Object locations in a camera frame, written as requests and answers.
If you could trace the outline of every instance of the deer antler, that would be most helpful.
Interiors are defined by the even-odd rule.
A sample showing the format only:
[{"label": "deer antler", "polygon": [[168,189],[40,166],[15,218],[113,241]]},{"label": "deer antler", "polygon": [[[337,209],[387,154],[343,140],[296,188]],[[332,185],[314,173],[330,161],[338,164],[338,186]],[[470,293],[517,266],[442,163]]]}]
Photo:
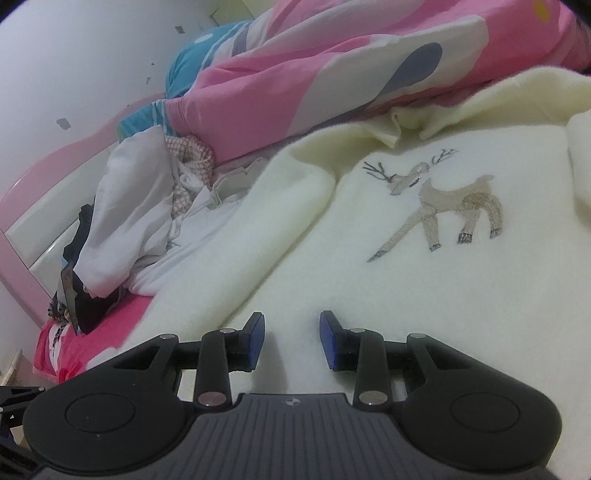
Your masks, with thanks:
[{"label": "deer antler", "polygon": [[384,166],[382,165],[382,162],[378,162],[378,167],[376,168],[374,167],[372,164],[367,163],[366,161],[364,161],[363,163],[365,163],[365,166],[363,167],[364,170],[367,170],[367,174],[371,175],[373,178],[378,179],[378,180],[385,180],[388,183],[392,183],[392,179],[394,177],[397,177],[398,175],[394,174],[391,177],[388,177],[386,175],[386,170],[384,169]]},{"label": "deer antler", "polygon": [[442,148],[438,159],[435,160],[435,155],[433,155],[433,158],[431,159],[431,165],[437,165],[439,162],[442,162],[446,158],[449,158],[449,157],[455,155],[456,153],[457,153],[457,150],[454,150],[453,148],[450,150],[446,150],[445,148]]}]

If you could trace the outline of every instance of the headboard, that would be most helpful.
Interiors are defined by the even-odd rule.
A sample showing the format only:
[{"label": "headboard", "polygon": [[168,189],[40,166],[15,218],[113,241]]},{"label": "headboard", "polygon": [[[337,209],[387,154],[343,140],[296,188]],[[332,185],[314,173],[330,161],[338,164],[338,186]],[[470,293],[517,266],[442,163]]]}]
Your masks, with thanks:
[{"label": "headboard", "polygon": [[76,233],[80,207],[93,202],[118,145],[117,124],[163,97],[128,105],[94,135],[42,158],[0,200],[0,277],[36,324],[47,321],[63,248]]}]

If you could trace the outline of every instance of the deer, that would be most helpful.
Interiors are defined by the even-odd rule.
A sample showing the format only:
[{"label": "deer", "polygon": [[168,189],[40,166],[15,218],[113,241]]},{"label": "deer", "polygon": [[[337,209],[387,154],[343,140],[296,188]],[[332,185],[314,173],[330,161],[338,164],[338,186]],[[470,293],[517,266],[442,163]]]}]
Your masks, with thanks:
[{"label": "deer", "polygon": [[[400,195],[404,190],[418,184],[421,176],[427,174],[433,166],[456,153],[457,151],[454,149],[442,149],[437,159],[433,156],[430,165],[427,162],[418,163],[411,169],[408,175],[395,174],[389,176],[380,162],[378,162],[377,167],[364,162],[365,166],[363,168],[372,177],[386,181],[390,189],[390,195]],[[448,191],[436,189],[431,184],[431,178],[427,179],[423,183],[423,186],[421,186],[418,194],[418,199],[421,203],[419,209],[408,217],[403,226],[380,247],[368,262],[375,261],[390,252],[419,223],[423,224],[429,250],[434,252],[441,248],[437,215],[443,212],[456,212],[466,221],[457,237],[458,244],[472,243],[474,229],[483,210],[487,213],[491,225],[490,238],[496,238],[502,233],[503,214],[501,203],[492,194],[489,184],[493,179],[493,175],[483,175],[470,185],[461,189]]]}]

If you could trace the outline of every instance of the white wall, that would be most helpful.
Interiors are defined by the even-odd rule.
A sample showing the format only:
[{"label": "white wall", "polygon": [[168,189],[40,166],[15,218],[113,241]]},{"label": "white wall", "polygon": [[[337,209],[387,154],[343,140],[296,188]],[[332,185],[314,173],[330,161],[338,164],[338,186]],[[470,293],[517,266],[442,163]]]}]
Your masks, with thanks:
[{"label": "white wall", "polygon": [[[39,158],[163,92],[176,53],[214,26],[213,2],[29,0],[0,24],[0,197]],[[0,368],[17,348],[32,359],[37,331],[0,284]]]}]

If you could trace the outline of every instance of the yellow spot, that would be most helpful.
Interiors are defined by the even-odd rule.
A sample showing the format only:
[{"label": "yellow spot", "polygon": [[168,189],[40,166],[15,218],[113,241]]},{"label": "yellow spot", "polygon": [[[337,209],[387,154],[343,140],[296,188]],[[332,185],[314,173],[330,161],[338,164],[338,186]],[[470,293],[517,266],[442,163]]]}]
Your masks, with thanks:
[{"label": "yellow spot", "polygon": [[544,0],[534,0],[534,13],[542,22],[548,23],[550,21],[550,10]]}]

